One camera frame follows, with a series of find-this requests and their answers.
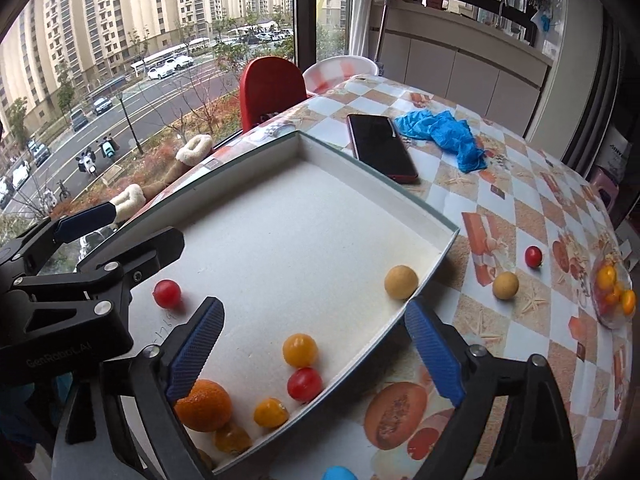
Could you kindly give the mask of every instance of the red phone case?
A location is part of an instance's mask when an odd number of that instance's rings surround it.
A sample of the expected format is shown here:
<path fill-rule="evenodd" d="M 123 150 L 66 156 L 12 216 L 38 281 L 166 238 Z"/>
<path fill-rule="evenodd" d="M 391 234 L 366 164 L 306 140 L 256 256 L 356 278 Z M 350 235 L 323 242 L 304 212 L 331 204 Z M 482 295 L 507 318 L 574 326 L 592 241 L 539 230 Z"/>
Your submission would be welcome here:
<path fill-rule="evenodd" d="M 355 155 L 355 157 L 360 160 L 360 156 L 358 155 L 358 148 L 356 145 L 356 139 L 353 136 L 353 129 L 351 127 L 351 121 L 350 121 L 350 116 L 351 115 L 347 115 L 347 128 L 349 129 L 349 136 L 351 137 L 351 145 L 353 146 L 353 154 Z M 391 119 L 386 118 L 389 121 L 389 125 L 391 126 L 391 128 L 394 128 L 393 123 L 391 122 Z M 411 159 L 411 155 L 409 155 L 409 152 L 406 150 L 406 146 L 404 145 L 404 142 L 402 142 L 402 139 L 400 138 L 400 136 L 398 135 L 398 141 L 400 142 L 400 144 L 402 144 L 402 148 L 404 149 L 405 153 L 406 153 L 406 157 L 407 160 L 409 161 L 409 163 L 411 164 L 411 167 L 413 168 L 413 173 L 411 174 L 403 174 L 403 175 L 396 175 L 396 174 L 386 174 L 386 176 L 388 176 L 391 180 L 397 182 L 398 184 L 412 184 L 414 183 L 416 180 L 418 180 L 418 170 L 415 169 L 415 164 Z"/>

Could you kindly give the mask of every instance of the white chair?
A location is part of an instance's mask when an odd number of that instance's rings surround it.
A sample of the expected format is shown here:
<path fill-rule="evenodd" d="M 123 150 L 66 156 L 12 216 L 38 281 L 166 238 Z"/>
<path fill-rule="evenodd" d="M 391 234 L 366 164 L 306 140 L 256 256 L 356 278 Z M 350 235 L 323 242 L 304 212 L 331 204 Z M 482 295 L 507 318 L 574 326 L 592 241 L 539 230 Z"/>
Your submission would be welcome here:
<path fill-rule="evenodd" d="M 318 95 L 352 76 L 363 74 L 378 75 L 378 66 L 367 57 L 335 56 L 310 66 L 302 77 L 305 79 L 306 93 Z"/>

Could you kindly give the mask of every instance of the street lamp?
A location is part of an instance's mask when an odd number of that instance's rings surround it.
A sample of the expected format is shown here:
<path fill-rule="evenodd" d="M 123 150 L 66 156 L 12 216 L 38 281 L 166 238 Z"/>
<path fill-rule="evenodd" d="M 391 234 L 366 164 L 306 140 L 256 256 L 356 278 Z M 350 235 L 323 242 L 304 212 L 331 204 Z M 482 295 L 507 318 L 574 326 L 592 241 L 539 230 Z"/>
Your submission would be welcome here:
<path fill-rule="evenodd" d="M 120 101 L 120 105 L 122 106 L 122 110 L 124 111 L 124 117 L 127 119 L 127 124 L 129 125 L 129 130 L 131 130 L 131 135 L 133 136 L 133 140 L 136 141 L 136 146 L 138 147 L 138 151 L 140 155 L 144 155 L 145 152 L 142 151 L 142 146 L 140 146 L 140 142 L 138 142 L 138 138 L 136 137 L 136 133 L 133 131 L 133 125 L 131 124 L 131 120 L 129 119 L 129 114 L 127 114 L 127 109 L 124 106 L 124 99 L 122 97 L 122 91 L 119 91 L 117 94 L 118 101 Z"/>

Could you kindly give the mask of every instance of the kitchen cabinet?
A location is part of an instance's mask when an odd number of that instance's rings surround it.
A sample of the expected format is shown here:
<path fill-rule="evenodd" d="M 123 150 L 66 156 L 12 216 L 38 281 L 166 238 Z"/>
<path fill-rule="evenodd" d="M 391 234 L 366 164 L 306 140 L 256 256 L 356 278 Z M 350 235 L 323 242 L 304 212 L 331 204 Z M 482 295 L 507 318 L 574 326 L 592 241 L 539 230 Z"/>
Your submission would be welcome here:
<path fill-rule="evenodd" d="M 500 70 L 486 118 L 524 136 L 540 91 Z"/>
<path fill-rule="evenodd" d="M 377 42 L 378 33 L 371 31 L 369 33 L 369 59 L 376 57 Z M 382 42 L 382 52 L 380 53 L 380 62 L 384 65 L 384 74 L 381 75 L 399 83 L 404 82 L 410 43 L 411 40 L 404 36 L 389 32 L 385 34 Z"/>
<path fill-rule="evenodd" d="M 474 57 L 456 52 L 447 89 L 448 100 L 485 116 L 500 72 Z"/>
<path fill-rule="evenodd" d="M 439 96 L 447 95 L 456 51 L 411 40 L 404 83 Z"/>

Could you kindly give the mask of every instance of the red cherry tomato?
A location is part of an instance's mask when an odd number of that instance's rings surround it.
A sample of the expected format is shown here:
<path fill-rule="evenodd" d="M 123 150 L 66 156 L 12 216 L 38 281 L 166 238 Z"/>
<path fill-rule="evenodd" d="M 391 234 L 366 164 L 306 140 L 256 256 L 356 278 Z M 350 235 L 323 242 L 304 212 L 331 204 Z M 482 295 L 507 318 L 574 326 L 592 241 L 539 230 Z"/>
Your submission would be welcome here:
<path fill-rule="evenodd" d="M 322 391 L 322 377 L 313 368 L 300 368 L 287 381 L 287 392 L 298 402 L 310 402 Z"/>
<path fill-rule="evenodd" d="M 524 251 L 524 262 L 532 269 L 539 267 L 542 264 L 542 251 L 535 245 L 527 247 Z"/>
<path fill-rule="evenodd" d="M 176 308 L 181 295 L 180 285 L 174 280 L 160 280 L 154 287 L 154 300 L 162 308 Z"/>

